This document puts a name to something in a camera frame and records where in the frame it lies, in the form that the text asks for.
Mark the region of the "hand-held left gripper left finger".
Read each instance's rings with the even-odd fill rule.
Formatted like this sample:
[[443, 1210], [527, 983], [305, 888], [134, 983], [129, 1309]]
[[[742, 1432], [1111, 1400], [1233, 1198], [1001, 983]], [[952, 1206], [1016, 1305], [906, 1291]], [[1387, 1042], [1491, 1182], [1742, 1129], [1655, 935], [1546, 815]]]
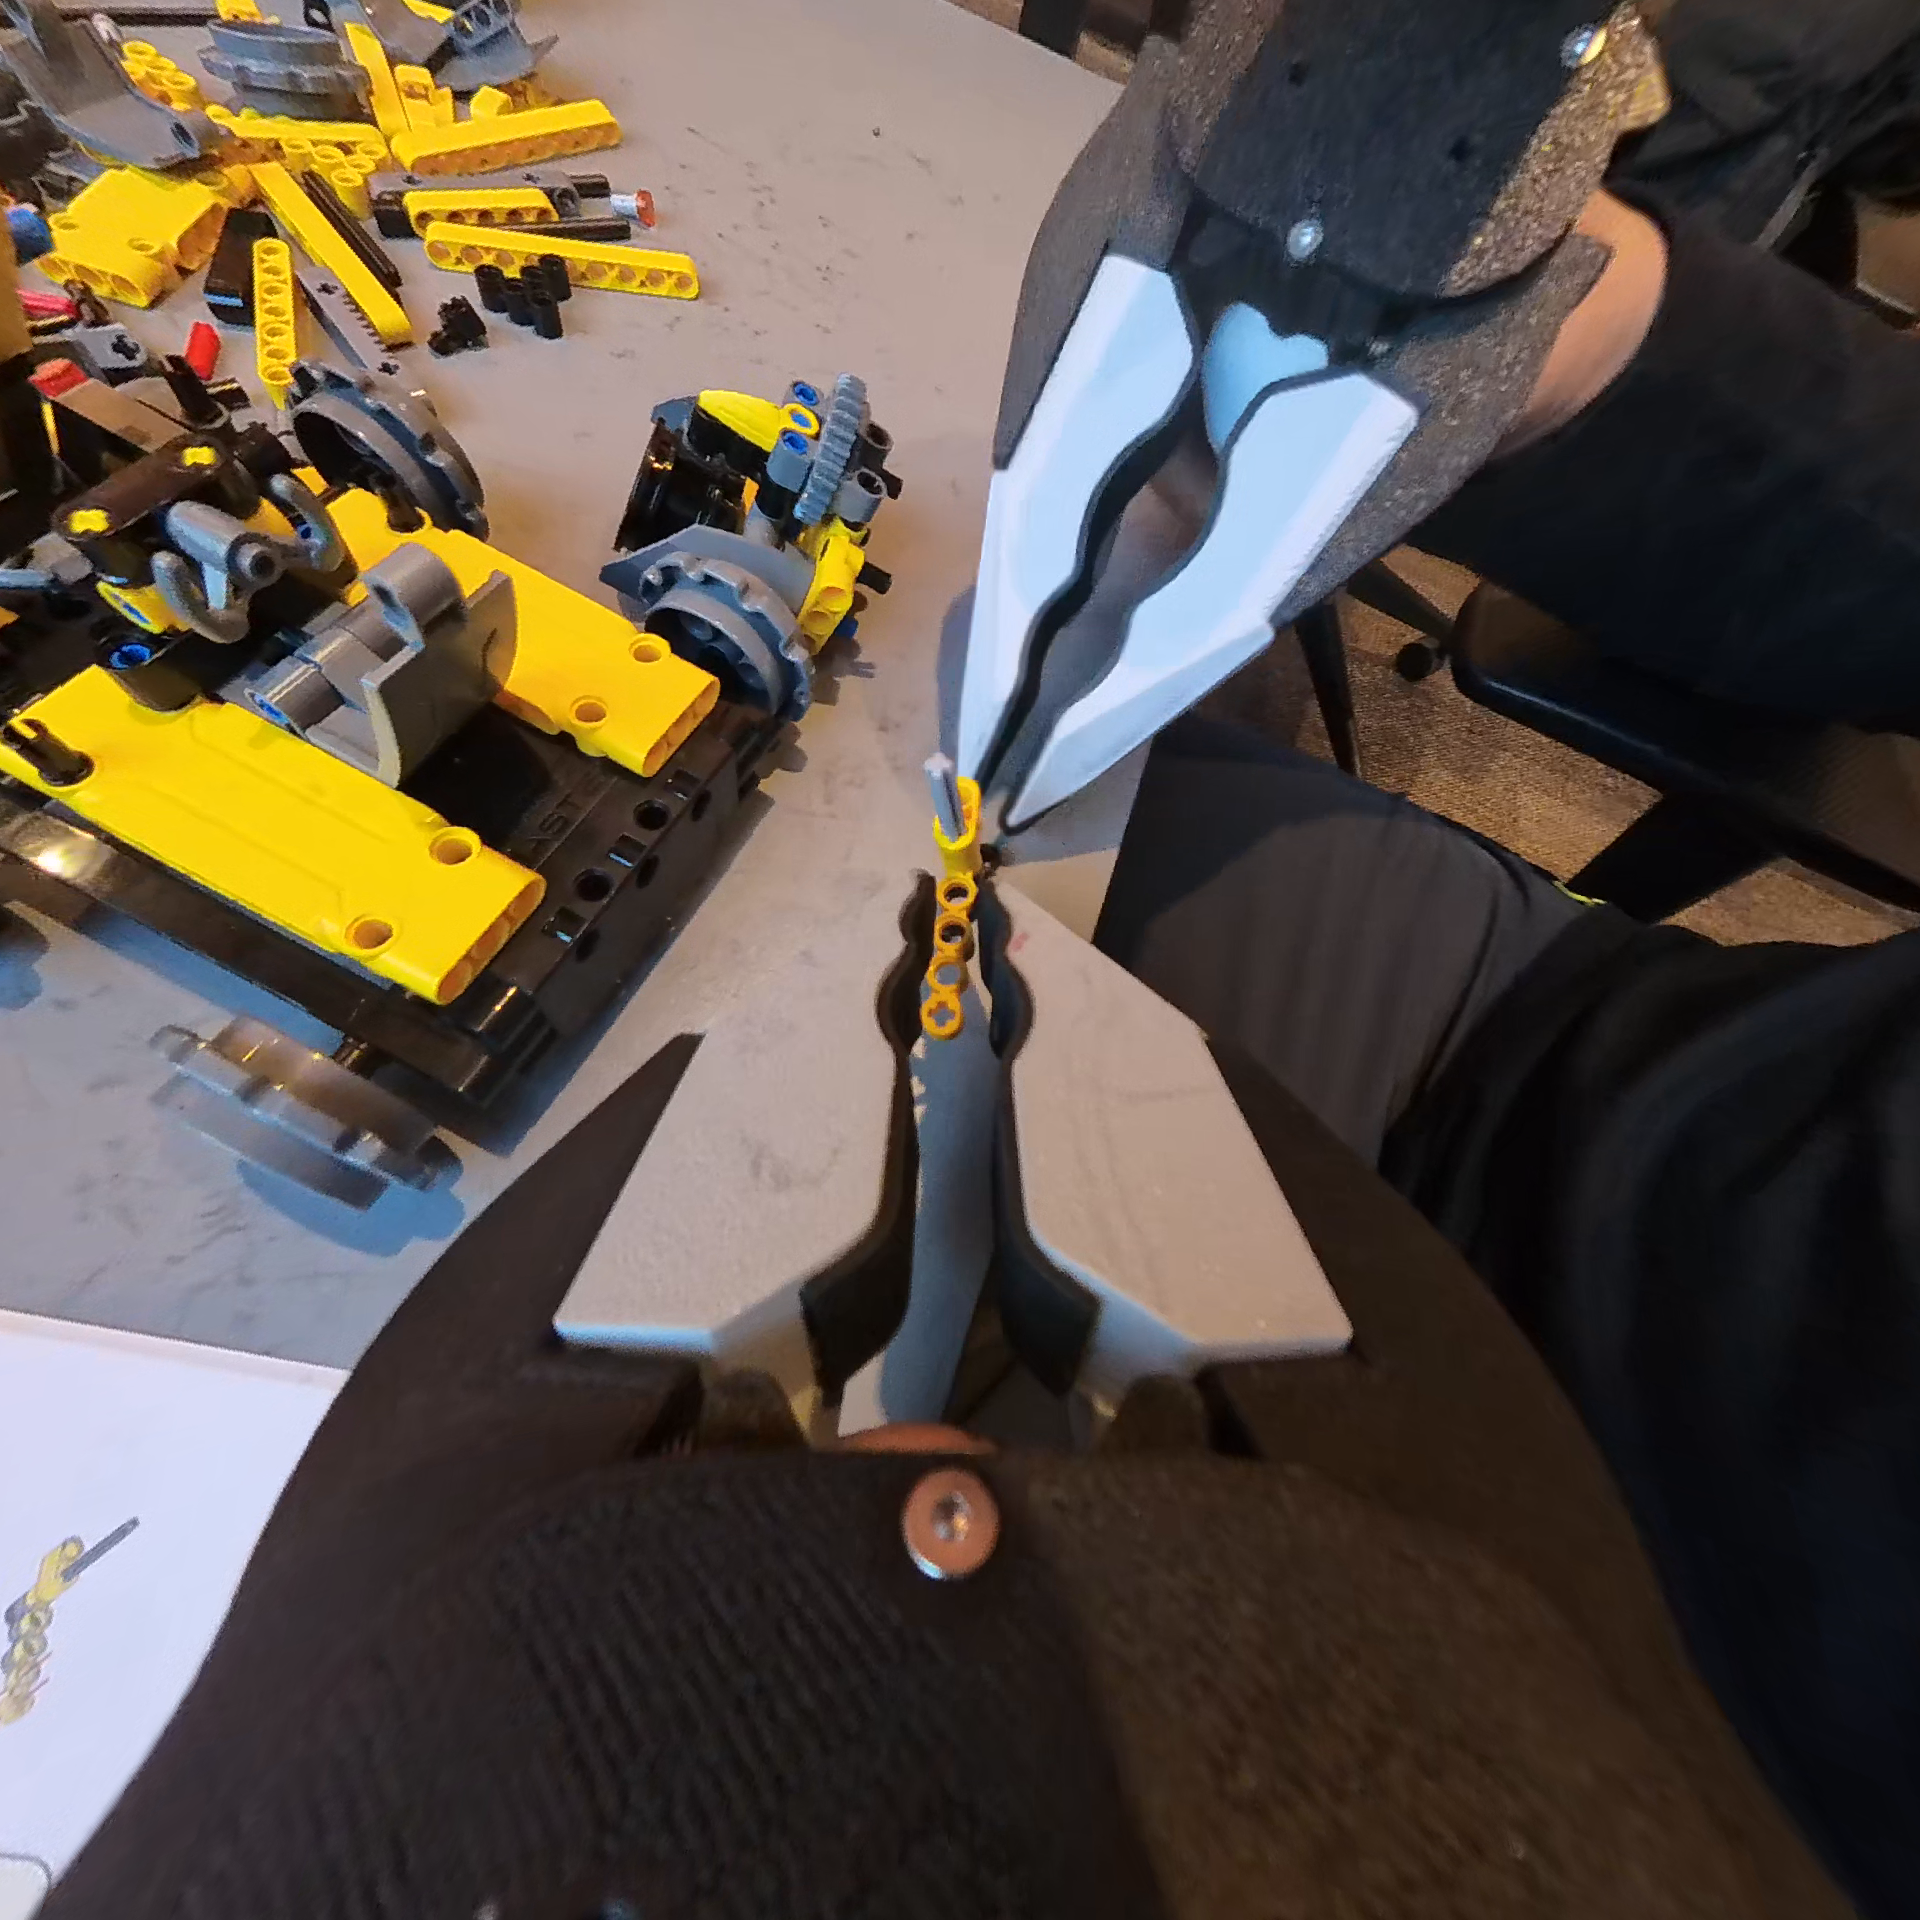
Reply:
[[840, 1409], [908, 1307], [936, 899], [890, 881], [714, 1014], [559, 1307], [567, 1343]]

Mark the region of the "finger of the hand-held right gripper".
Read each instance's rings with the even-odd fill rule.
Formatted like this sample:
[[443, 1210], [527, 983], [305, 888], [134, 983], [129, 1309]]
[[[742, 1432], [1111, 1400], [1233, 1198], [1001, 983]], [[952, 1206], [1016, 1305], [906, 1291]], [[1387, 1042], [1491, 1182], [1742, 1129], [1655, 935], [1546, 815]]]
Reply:
[[1320, 370], [1259, 390], [1230, 437], [1207, 529], [1170, 570], [1212, 609], [1179, 638], [1216, 635], [1216, 683], [1264, 645], [1291, 586], [1417, 423], [1414, 402], [1366, 373]]
[[1111, 670], [1033, 726], [1049, 641], [1096, 578], [1097, 528], [1155, 471], [1193, 377], [1177, 279], [1105, 256], [988, 490], [956, 751], [999, 827], [1064, 805], [1216, 683], [1216, 635], [1179, 638], [1212, 609], [1175, 574], [1135, 609]]

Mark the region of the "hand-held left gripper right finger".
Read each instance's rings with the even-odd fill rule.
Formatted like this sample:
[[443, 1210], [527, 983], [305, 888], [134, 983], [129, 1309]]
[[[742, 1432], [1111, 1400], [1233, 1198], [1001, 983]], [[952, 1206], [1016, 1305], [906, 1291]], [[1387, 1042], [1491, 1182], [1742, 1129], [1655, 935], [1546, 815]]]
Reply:
[[1058, 1395], [1331, 1354], [1354, 1325], [1206, 1033], [1014, 887], [978, 903], [999, 1318]]

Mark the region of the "small yellow toy beam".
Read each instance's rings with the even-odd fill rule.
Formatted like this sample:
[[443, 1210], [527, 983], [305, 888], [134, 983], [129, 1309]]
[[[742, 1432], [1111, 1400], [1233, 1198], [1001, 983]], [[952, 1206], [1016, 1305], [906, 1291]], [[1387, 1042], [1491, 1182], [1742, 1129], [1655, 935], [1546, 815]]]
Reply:
[[934, 799], [934, 840], [942, 867], [936, 879], [930, 959], [923, 973], [921, 1033], [929, 1042], [956, 1037], [968, 1022], [969, 959], [976, 947], [975, 909], [983, 873], [980, 794], [953, 758], [936, 751], [926, 758]]

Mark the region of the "pile of toy parts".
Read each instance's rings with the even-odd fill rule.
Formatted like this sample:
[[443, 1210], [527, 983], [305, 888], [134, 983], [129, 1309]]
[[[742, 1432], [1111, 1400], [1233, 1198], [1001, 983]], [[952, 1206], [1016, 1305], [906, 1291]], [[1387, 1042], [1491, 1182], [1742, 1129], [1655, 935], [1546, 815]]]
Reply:
[[[170, 365], [222, 390], [250, 351], [379, 377], [417, 338], [546, 339], [583, 291], [694, 301], [657, 202], [583, 168], [612, 107], [543, 80], [519, 3], [6, 1], [6, 351], [44, 393]], [[177, 359], [126, 315], [195, 297]]]

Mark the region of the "person's right forearm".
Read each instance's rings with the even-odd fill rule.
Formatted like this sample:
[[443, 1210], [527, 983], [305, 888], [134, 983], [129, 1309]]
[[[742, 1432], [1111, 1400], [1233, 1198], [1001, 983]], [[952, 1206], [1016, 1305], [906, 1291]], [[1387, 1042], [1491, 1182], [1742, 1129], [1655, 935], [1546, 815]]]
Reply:
[[1414, 543], [1729, 701], [1916, 735], [1919, 346], [1763, 232], [1916, 202], [1916, 3], [1671, 3], [1671, 107], [1496, 459]]

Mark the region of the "grey desk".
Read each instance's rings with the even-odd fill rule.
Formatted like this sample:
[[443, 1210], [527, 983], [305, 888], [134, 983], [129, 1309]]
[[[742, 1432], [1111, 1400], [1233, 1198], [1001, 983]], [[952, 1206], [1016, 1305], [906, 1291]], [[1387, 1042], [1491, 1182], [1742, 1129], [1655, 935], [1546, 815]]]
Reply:
[[1114, 85], [953, 3], [529, 3], [555, 90], [612, 107], [616, 185], [657, 194], [696, 304], [585, 294], [563, 343], [498, 326], [430, 370], [487, 487], [497, 541], [583, 592], [651, 407], [700, 387], [867, 377], [903, 497], [897, 575], [796, 744], [718, 838], [707, 891], [651, 969], [479, 1131], [460, 1174], [370, 1210], [266, 1173], [155, 1105], [154, 1033], [257, 1017], [328, 1027], [98, 906], [6, 930], [6, 1311], [345, 1369], [460, 1226], [665, 1039], [799, 938], [930, 859], [923, 758], [944, 633], [964, 635], [1025, 257]]

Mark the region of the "yellow grey wheel assembly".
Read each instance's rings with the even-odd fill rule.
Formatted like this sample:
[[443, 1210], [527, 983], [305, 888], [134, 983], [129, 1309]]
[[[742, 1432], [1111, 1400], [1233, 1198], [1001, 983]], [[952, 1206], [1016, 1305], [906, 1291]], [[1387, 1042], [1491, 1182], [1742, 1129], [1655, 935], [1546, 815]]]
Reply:
[[854, 373], [780, 399], [663, 399], [600, 578], [728, 698], [799, 720], [817, 654], [892, 586], [868, 558], [874, 518], [902, 493], [892, 455]]

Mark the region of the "black office chair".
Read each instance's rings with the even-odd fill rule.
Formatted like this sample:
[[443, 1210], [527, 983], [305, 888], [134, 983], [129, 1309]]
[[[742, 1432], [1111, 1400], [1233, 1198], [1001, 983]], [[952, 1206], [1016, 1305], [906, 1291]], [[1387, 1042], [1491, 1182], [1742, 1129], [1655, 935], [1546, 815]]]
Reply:
[[1406, 680], [1447, 664], [1478, 706], [1655, 791], [1570, 891], [1654, 922], [1791, 859], [1916, 911], [1916, 738], [1720, 704], [1611, 661], [1497, 586], [1444, 615], [1371, 562], [1339, 595], [1417, 633], [1398, 656]]

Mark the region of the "yellow black toy vehicle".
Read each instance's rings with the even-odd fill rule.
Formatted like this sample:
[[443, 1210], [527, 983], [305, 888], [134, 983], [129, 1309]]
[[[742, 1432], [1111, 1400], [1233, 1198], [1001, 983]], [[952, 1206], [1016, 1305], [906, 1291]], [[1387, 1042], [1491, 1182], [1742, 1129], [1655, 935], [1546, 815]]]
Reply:
[[6, 898], [288, 1000], [155, 1037], [159, 1103], [369, 1209], [670, 935], [786, 726], [497, 547], [433, 402], [296, 363], [291, 425], [6, 365]]

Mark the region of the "white instruction booklet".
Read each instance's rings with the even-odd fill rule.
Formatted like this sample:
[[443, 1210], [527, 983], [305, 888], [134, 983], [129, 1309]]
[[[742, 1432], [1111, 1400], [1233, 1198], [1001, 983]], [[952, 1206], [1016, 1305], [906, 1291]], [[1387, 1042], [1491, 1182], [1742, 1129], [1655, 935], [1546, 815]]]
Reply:
[[175, 1717], [337, 1367], [2, 1311], [2, 1914]]

